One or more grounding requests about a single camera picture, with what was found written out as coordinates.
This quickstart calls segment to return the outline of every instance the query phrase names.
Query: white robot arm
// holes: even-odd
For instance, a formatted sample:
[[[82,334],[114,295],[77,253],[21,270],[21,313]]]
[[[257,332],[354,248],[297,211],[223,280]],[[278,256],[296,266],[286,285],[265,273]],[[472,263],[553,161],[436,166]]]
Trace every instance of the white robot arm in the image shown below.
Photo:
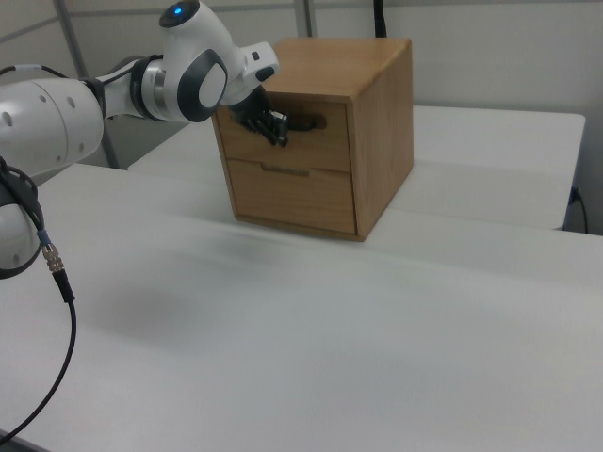
[[[201,122],[227,105],[242,126],[272,144],[286,145],[287,117],[269,108],[261,87],[279,70],[266,42],[237,47],[211,9],[197,0],[172,5],[159,25],[163,56],[141,58],[92,79],[40,79],[0,87],[0,158],[6,161],[0,168],[0,279],[25,270],[41,245],[39,228],[14,187],[27,190],[32,184],[24,174],[59,169],[94,152],[105,118]]]

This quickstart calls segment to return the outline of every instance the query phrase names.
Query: cable connector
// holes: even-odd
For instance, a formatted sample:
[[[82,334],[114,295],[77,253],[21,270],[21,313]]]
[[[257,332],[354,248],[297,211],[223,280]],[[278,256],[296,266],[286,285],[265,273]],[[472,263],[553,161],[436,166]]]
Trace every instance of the cable connector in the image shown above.
[[[66,303],[74,301],[75,295],[73,294],[72,287],[69,284],[69,279],[67,278],[67,272],[65,271],[63,260],[58,255],[57,247],[55,247],[55,245],[50,241],[48,233],[45,230],[38,231],[38,237],[40,238],[40,242],[42,244],[41,253],[44,256],[44,259],[46,259],[48,269],[53,274],[53,278],[55,279],[55,283],[57,283],[60,295],[63,297],[63,300]]]
[[[42,247],[41,253],[44,255],[44,259],[46,259],[46,264],[48,264],[48,269],[50,269],[51,273],[57,273],[58,271],[65,269],[63,260],[58,255],[58,250],[55,245],[52,243],[45,245]]]

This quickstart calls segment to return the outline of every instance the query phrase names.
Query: black cable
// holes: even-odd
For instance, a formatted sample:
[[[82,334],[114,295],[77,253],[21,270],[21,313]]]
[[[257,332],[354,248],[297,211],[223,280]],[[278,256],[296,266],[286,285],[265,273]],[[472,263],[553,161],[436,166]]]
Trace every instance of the black cable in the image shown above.
[[[107,80],[105,80],[103,82],[103,85],[108,85],[109,83],[114,82],[115,80],[119,80],[120,78],[128,75],[129,73],[132,72],[132,68],[130,69],[126,69],[125,71],[123,71],[122,73],[118,73],[117,75],[112,76],[111,78],[108,78]]]
[[[69,347],[67,348],[67,355],[65,356],[65,361],[61,366],[55,383],[41,404],[38,405],[38,408],[36,408],[36,410],[34,410],[29,417],[27,417],[27,419],[21,423],[21,425],[4,437],[0,438],[0,447],[2,447],[3,444],[8,443],[12,438],[19,434],[21,430],[27,427],[31,421],[38,416],[38,414],[40,414],[40,412],[44,409],[46,404],[48,404],[52,396],[57,391],[58,385],[62,382],[73,355],[75,334],[77,331],[77,320],[75,316],[75,307],[73,305],[75,296],[73,295],[72,288],[69,285],[69,279],[67,278],[63,261],[58,255],[57,248],[55,245],[53,245],[48,233],[44,229],[44,216],[42,214],[40,204],[38,203],[38,188],[36,187],[36,184],[24,172],[7,165],[7,162],[2,157],[0,157],[0,184],[7,189],[8,193],[14,198],[17,204],[25,210],[27,215],[31,218],[36,226],[36,229],[38,230],[38,238],[40,239],[41,243],[42,254],[46,260],[48,268],[53,274],[53,278],[55,279],[55,283],[57,283],[58,290],[60,291],[63,301],[69,305],[69,312],[72,320],[72,333],[69,340]]]
[[[580,192],[577,193],[576,200],[582,206],[582,216],[584,218],[584,233],[587,234],[588,233],[588,217],[586,216],[586,206],[584,205],[584,199],[582,199],[582,195],[580,195]]]
[[[373,0],[375,15],[375,38],[387,38],[387,27],[383,14],[383,0]]]
[[[48,73],[51,73],[52,75],[56,75],[59,78],[69,78],[67,75],[65,75],[64,73],[60,73],[59,71],[55,71],[52,68],[49,68],[48,66],[43,66],[41,67],[41,69],[43,71],[47,71]]]
[[[40,69],[41,71],[46,71],[48,73],[51,73],[52,75],[55,75],[59,78],[69,78],[67,75],[65,75],[64,73],[60,73],[59,71],[55,71],[52,68],[49,68],[48,66],[44,66],[44,65],[27,65],[29,66],[28,69]],[[17,71],[17,67],[16,66],[7,66],[4,69],[0,69],[0,76],[4,75],[5,73],[9,73],[11,71]]]
[[[0,69],[0,75],[4,75],[5,73],[9,73],[11,71],[14,71],[15,67],[14,66],[7,66],[4,69]]]
[[[40,414],[40,412],[44,409],[44,407],[46,406],[48,401],[52,398],[52,396],[57,391],[58,385],[61,383],[61,381],[63,380],[63,377],[65,376],[65,372],[67,371],[67,367],[69,366],[69,361],[71,360],[72,355],[73,355],[73,348],[75,346],[75,333],[76,333],[76,329],[77,329],[77,320],[75,317],[75,307],[73,306],[73,300],[66,301],[66,303],[69,305],[69,312],[70,312],[71,318],[72,318],[72,335],[69,340],[69,348],[67,349],[67,355],[65,356],[65,361],[63,362],[63,366],[61,367],[60,372],[58,373],[58,377],[55,380],[55,384],[53,384],[53,387],[50,389],[50,391],[48,392],[48,394],[46,395],[44,400],[41,402],[41,404],[38,406],[38,408],[36,408],[36,410],[34,410],[34,412],[32,412],[31,415],[21,423],[21,425],[19,425],[11,433],[7,434],[3,438],[0,438],[0,447],[2,447],[3,444],[8,443],[12,438],[14,438],[17,434],[19,434],[19,432],[21,432],[21,430],[23,430],[25,427],[27,427],[31,423],[31,421],[33,421],[36,418],[36,416],[38,416],[38,414]]]

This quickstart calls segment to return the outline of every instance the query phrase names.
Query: wooden drawer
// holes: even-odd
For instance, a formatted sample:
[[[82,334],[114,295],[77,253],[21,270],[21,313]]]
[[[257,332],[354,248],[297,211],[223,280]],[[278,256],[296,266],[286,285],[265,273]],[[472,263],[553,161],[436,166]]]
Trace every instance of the wooden drawer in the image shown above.
[[[355,233],[349,174],[321,169],[283,172],[234,159],[227,165],[240,216]]]
[[[290,131],[286,147],[271,146],[264,137],[252,135],[235,123],[228,108],[221,107],[217,120],[226,158],[264,163],[284,170],[333,170],[350,172],[350,146],[346,106],[311,102],[289,102],[270,96],[277,111],[292,115],[293,121],[318,119],[317,129]]]

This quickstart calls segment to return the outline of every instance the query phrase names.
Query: power cord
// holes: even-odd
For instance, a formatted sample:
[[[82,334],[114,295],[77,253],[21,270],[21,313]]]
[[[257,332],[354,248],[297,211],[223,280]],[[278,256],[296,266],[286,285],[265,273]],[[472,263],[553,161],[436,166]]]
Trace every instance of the power cord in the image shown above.
[[[65,303],[67,303],[69,306],[69,312],[72,320],[72,332],[69,347],[67,349],[67,355],[65,356],[65,360],[61,366],[55,383],[38,408],[36,408],[36,410],[34,410],[29,417],[27,417],[27,419],[21,423],[21,425],[19,425],[9,434],[0,438],[0,447],[2,447],[3,444],[8,443],[12,438],[19,434],[21,430],[27,427],[38,416],[38,414],[40,414],[40,412],[44,409],[46,404],[57,391],[58,385],[62,382],[73,355],[77,321],[75,316],[75,307],[73,305],[75,296],[73,295],[72,288],[69,284],[69,279],[67,278],[63,261],[58,255],[58,250],[50,240],[50,237],[44,228],[44,218],[41,212],[40,204],[37,200],[38,190],[36,185],[25,173],[19,169],[8,166],[7,162],[2,157],[0,157],[0,185],[7,189],[8,193],[25,210],[27,215],[31,218],[32,222],[36,226],[36,229],[38,230],[38,238],[40,239],[41,243],[42,254],[46,260],[48,268],[53,274],[53,278],[55,279],[55,283],[57,283],[63,301],[65,301]]]
[[[569,205],[572,205],[574,202],[578,201],[582,207],[582,217],[584,218],[584,233],[588,233],[588,216],[586,215],[586,205],[584,204],[584,199],[582,199],[582,195],[580,193],[579,186],[572,186],[572,189],[569,192]]]
[[[383,14],[383,0],[373,0],[375,17],[375,38],[387,38],[385,16]]]

